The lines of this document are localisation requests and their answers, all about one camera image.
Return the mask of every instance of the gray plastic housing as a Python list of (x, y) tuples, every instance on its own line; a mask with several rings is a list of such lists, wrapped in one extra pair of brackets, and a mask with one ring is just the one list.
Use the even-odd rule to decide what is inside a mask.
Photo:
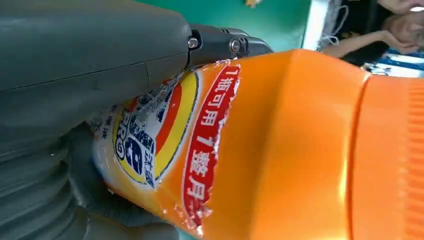
[(61, 136), (180, 72), (191, 29), (132, 0), (13, 0), (0, 3), (0, 33), (1, 150)]

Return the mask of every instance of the black clamp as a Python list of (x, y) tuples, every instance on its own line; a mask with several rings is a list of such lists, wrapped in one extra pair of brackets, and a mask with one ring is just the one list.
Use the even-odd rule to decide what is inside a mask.
[(235, 28), (196, 24), (191, 25), (191, 32), (192, 35), (188, 39), (187, 69), (226, 59), (274, 52), (263, 40)]

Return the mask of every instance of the gray machine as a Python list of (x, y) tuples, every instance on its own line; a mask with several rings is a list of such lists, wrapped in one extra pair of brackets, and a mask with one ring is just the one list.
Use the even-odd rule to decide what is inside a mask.
[(131, 0), (1, 0), (0, 239), (178, 239), (107, 191), (83, 122), (186, 69), (271, 52)]

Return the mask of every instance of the white cord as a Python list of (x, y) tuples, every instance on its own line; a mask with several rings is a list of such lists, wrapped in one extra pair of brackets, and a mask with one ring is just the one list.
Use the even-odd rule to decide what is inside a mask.
[(341, 19), (340, 23), (338, 24), (337, 28), (331, 32), (330, 34), (322, 33), (321, 39), (319, 40), (319, 49), (322, 47), (325, 47), (322, 43), (323, 42), (329, 42), (332, 45), (339, 45), (339, 39), (335, 36), (339, 31), (342, 29), (343, 25), (346, 22), (346, 19), (348, 19), (349, 15), (349, 7), (347, 5), (339, 6), (337, 7), (332, 13), (331, 16), (334, 14), (337, 14), (337, 16), (340, 13), (340, 10), (344, 9), (344, 16)]

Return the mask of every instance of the yellow circle logo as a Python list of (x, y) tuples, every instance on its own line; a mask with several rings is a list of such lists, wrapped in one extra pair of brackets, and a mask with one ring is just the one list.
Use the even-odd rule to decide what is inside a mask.
[(195, 73), (165, 83), (174, 85), (161, 102), (163, 91), (135, 98), (121, 110), (113, 125), (115, 156), (135, 181), (153, 189), (173, 161), (186, 132), (198, 93)]

